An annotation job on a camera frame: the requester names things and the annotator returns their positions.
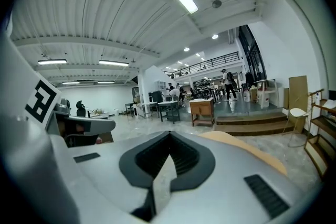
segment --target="cardboard box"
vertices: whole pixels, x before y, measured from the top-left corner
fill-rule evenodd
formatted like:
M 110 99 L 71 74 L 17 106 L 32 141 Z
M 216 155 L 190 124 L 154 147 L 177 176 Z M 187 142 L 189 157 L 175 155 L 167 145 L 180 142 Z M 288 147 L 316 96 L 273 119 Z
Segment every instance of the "cardboard box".
M 257 93 L 258 93 L 258 89 L 250 89 L 250 96 L 251 96 L 251 102 L 256 103 L 257 102 Z

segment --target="black pants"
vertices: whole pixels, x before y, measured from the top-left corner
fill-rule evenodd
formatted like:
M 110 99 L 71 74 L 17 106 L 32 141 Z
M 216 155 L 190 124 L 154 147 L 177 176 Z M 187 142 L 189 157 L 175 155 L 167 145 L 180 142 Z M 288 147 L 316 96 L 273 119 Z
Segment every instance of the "black pants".
M 233 86 L 232 84 L 225 84 L 225 90 L 226 90 L 226 99 L 229 100 L 229 97 L 230 97 L 230 90 L 233 94 L 233 97 L 234 98 L 237 98 L 237 95 L 235 93 L 235 90 L 233 89 Z

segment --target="floor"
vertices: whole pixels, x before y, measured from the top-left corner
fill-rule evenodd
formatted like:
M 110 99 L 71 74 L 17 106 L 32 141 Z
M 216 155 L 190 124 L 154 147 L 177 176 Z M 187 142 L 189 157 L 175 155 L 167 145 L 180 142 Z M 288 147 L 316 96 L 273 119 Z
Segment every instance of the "floor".
M 114 141 L 147 135 L 157 131 L 170 130 L 199 135 L 212 130 L 212 127 L 209 126 L 192 127 L 190 118 L 187 121 L 175 122 L 175 124 L 167 121 L 167 119 L 161 122 L 156 114 L 153 115 L 153 120 L 150 118 L 136 119 L 135 117 L 130 117 L 130 115 L 113 116 L 111 118 L 116 121 L 116 127 L 112 131 Z M 307 192 L 320 182 L 320 177 L 303 147 L 291 148 L 287 146 L 291 136 L 292 134 L 275 134 L 237 138 L 278 158 L 286 167 L 288 178 L 303 191 Z M 290 146 L 302 145 L 304 141 L 305 135 L 293 134 Z M 160 204 L 164 204 L 164 201 L 169 199 L 169 182 L 174 177 L 176 177 L 174 164 L 169 158 L 154 182 L 154 186 L 159 185 L 158 188 L 155 188 L 159 192 L 156 196 L 158 209 Z
M 237 101 L 233 101 L 232 98 L 227 102 L 225 101 L 226 96 L 222 99 L 219 99 L 217 103 L 214 104 L 215 115 L 218 116 L 248 116 L 262 113 L 271 113 L 271 112 L 281 112 L 282 109 L 277 108 L 273 104 L 269 104 L 267 108 L 261 108 L 257 103 L 244 102 L 244 98 L 241 93 L 237 95 Z M 186 100 L 185 108 L 180 109 L 181 112 L 188 113 L 190 116 L 190 105 Z

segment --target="wooden stair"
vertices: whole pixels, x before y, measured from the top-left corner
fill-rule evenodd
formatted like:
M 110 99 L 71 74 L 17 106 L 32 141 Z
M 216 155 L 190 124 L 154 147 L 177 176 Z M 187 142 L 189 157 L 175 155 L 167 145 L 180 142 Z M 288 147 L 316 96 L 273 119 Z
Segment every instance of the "wooden stair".
M 279 134 L 284 129 L 285 132 L 293 131 L 294 125 L 291 122 L 287 123 L 286 115 L 283 113 L 219 117 L 215 126 L 215 131 L 222 131 L 232 136 Z

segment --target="railing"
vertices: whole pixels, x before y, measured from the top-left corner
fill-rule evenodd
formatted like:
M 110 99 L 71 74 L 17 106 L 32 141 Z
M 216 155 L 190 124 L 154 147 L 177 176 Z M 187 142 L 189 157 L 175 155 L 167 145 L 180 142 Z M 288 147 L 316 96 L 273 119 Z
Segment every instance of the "railing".
M 188 75 L 188 74 L 195 74 L 199 71 L 204 71 L 207 68 L 220 66 L 225 63 L 230 63 L 234 61 L 239 61 L 239 54 L 237 51 L 233 52 L 232 54 L 222 55 L 217 58 L 213 58 L 211 60 L 203 61 L 195 65 L 182 68 L 178 71 L 173 72 L 173 74 L 174 74 L 174 77 L 177 78 L 177 77 Z

